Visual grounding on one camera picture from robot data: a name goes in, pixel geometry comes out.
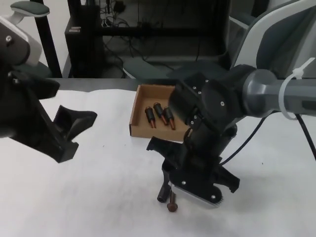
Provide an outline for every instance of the cardboard box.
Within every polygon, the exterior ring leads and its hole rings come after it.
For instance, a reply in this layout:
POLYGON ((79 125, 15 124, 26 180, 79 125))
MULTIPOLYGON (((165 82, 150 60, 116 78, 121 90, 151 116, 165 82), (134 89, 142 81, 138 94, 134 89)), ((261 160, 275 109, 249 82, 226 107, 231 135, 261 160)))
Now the cardboard box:
POLYGON ((152 138, 154 136, 165 140, 183 141, 183 136, 189 127, 175 113, 173 115, 176 130, 165 126, 155 110, 157 128, 151 128, 145 114, 145 108, 148 106, 153 108, 155 102, 161 103, 162 108, 168 106, 168 100, 173 90, 174 86, 166 85, 138 86, 129 122, 129 133, 132 137, 152 138))

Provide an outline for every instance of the white cloth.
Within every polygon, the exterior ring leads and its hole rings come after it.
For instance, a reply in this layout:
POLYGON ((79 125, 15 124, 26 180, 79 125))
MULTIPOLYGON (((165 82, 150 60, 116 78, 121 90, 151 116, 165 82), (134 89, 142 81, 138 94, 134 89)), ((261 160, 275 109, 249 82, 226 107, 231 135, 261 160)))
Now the white cloth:
MULTIPOLYGON (((213 210, 178 198, 169 213, 156 198, 163 158, 149 139, 129 136, 135 92, 60 91, 42 104, 53 119, 61 104, 98 114, 79 135, 74 159, 53 159, 0 140, 1 237, 297 237, 315 236, 316 162, 296 121, 270 116, 225 167, 240 178, 213 210)), ((313 117, 304 117, 316 136, 313 117)), ((259 122, 246 118, 223 153, 228 157, 259 122)))

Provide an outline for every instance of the black cable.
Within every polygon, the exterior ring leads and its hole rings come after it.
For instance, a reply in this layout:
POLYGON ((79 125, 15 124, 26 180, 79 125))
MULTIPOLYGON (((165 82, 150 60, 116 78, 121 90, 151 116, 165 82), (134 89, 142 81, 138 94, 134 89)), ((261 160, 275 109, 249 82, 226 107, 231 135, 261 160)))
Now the black cable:
MULTIPOLYGON (((103 45, 104 45, 104 47, 105 47, 110 53, 112 53, 112 54, 114 55, 115 58, 117 58, 117 59, 120 60, 120 62, 122 63, 122 67, 123 67, 123 64, 124 64, 123 60, 122 60, 115 52, 113 52, 112 50, 110 50, 109 47, 108 47, 105 43, 103 43, 103 45)), ((114 60, 114 66, 120 69, 120 71, 123 73, 123 75, 121 76, 121 78, 124 78, 124 77, 125 77, 125 72, 124 72, 123 68, 121 68, 119 65, 116 65, 116 64, 115 64, 115 60, 114 60)))
POLYGON ((138 22, 139 22, 139 0, 137 1, 137 14, 138 14, 138 22))
POLYGON ((166 68, 169 68, 170 70, 173 70, 174 71, 174 68, 172 68, 172 67, 170 67, 170 66, 168 66, 167 64, 165 64, 165 63, 161 63, 161 62, 147 62, 147 63, 149 63, 149 64, 152 64, 152 65, 155 65, 155 64, 157 64, 157 65, 162 65, 162 66, 165 66, 166 68))
POLYGON ((316 148, 315 148, 315 145, 314 145, 313 140, 312 140, 312 138, 311 138, 311 135, 310 135, 310 133, 308 132, 308 129, 307 129, 305 123, 304 123, 304 120, 302 119, 302 117, 301 117, 300 115, 295 115, 295 116, 296 116, 298 122, 300 123, 300 125, 301 125, 301 127, 302 127, 302 130, 303 130, 303 132, 304 132, 304 134, 305 134, 305 136, 306 136, 307 142, 308 142, 308 144, 310 145, 310 148, 311 148, 312 153, 313 153, 313 155, 314 155, 314 158, 315 158, 315 160, 316 160, 316 148))
POLYGON ((224 160, 222 163, 220 163, 219 165, 222 166, 224 164, 226 164, 227 162, 229 162, 232 158, 234 158, 246 145, 248 142, 250 142, 250 140, 253 138, 253 136, 257 133, 257 131, 259 130, 259 128, 262 126, 263 122, 266 120, 267 117, 262 118, 260 120, 260 122, 258 123, 258 125, 256 126, 256 128, 253 130, 253 132, 250 134, 250 136, 246 139, 246 141, 230 156, 228 157, 226 160, 224 160))
POLYGON ((162 65, 162 66, 165 66, 165 67, 169 68, 170 70, 173 70, 173 71, 174 71, 174 68, 168 66, 168 65, 165 64, 165 63, 161 63, 161 62, 148 62, 148 61, 147 61, 147 58, 148 58, 148 57, 145 59, 145 58, 144 58, 144 55, 143 55, 138 49, 136 49, 136 48, 132 45, 132 42, 131 42, 131 40, 130 40, 130 42, 129 42, 129 50, 130 50, 130 54, 131 54, 132 58, 134 58, 134 54, 133 54, 133 52, 132 52, 132 49, 134 49, 134 50, 141 56, 141 58, 142 58, 146 63, 149 63, 149 64, 151 64, 151 65, 155 65, 155 64, 157 64, 157 65, 162 65))
MULTIPOLYGON (((311 138, 311 135, 310 133, 308 132, 308 129, 304 123, 304 120, 302 119, 302 117, 298 114, 295 115, 304 134, 305 134, 305 137, 307 139, 307 142, 308 144, 310 145, 310 148, 312 150, 312 153, 314 155, 314 158, 316 160, 316 148, 315 148, 315 145, 313 143, 313 140, 311 138)), ((247 143, 253 138, 253 136, 257 133, 257 131, 259 130, 259 128, 262 126, 263 122, 266 120, 266 118, 262 118, 261 121, 259 122, 259 124, 256 126, 256 128, 253 130, 253 132, 250 134, 250 136, 247 138, 247 140, 230 156, 228 157, 225 161, 223 161, 222 163, 220 163, 219 165, 222 166, 224 164, 226 164, 227 162, 229 162, 232 158, 234 158, 246 145, 247 143)))
POLYGON ((170 4, 170 0, 167 0, 166 7, 165 7, 165 9, 164 9, 164 11, 163 11, 163 15, 162 15, 162 18, 161 18, 161 26, 162 26, 162 27, 163 27, 163 25, 164 25, 163 19, 164 19, 164 17, 165 17, 166 14, 167 14, 167 11, 168 11, 168 8, 169 8, 169 4, 170 4))
POLYGON ((201 46, 201 38, 198 38, 198 46, 197 46, 197 57, 196 57, 196 61, 198 60, 198 57, 199 57, 200 46, 201 46))

